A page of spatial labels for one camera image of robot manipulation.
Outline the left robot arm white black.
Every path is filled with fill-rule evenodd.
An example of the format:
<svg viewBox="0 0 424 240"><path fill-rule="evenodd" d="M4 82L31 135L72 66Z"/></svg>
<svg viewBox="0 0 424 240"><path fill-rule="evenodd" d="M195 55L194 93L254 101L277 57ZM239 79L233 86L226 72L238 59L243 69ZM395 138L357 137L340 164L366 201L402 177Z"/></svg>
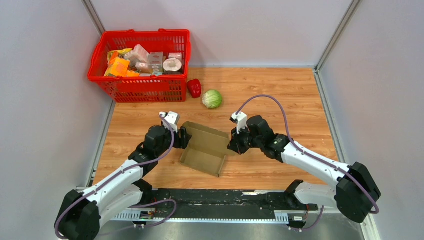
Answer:
<svg viewBox="0 0 424 240"><path fill-rule="evenodd" d="M191 135L166 123L152 126L127 160L102 181L82 192L69 191L54 223L61 240L93 240L110 219L123 210L153 201L152 186L143 180L172 148L186 149Z"/></svg>

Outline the brown cardboard box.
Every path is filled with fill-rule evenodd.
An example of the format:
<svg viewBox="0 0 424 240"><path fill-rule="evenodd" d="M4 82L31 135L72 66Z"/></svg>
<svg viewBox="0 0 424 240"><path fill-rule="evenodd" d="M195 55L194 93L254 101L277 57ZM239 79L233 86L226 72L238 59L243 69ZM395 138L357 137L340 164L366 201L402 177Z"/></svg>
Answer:
<svg viewBox="0 0 424 240"><path fill-rule="evenodd" d="M195 122L186 121L183 125L191 136L180 163L202 173L220 177L228 156L236 153L228 149L229 134Z"/></svg>

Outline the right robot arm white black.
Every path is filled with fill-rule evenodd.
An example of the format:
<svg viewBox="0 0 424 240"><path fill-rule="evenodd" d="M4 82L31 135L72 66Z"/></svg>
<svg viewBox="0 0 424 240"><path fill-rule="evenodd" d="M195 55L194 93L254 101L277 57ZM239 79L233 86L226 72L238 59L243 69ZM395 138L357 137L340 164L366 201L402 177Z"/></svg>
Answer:
<svg viewBox="0 0 424 240"><path fill-rule="evenodd" d="M242 155L259 149L269 159L295 166L324 181L325 184L311 184L295 180L285 195L289 208L296 210L308 204L331 207L356 223L376 214L375 204L381 192L365 165L348 165L310 152L287 135L274 133L260 115L247 117L235 112L230 120L236 127L231 130L229 150Z"/></svg>

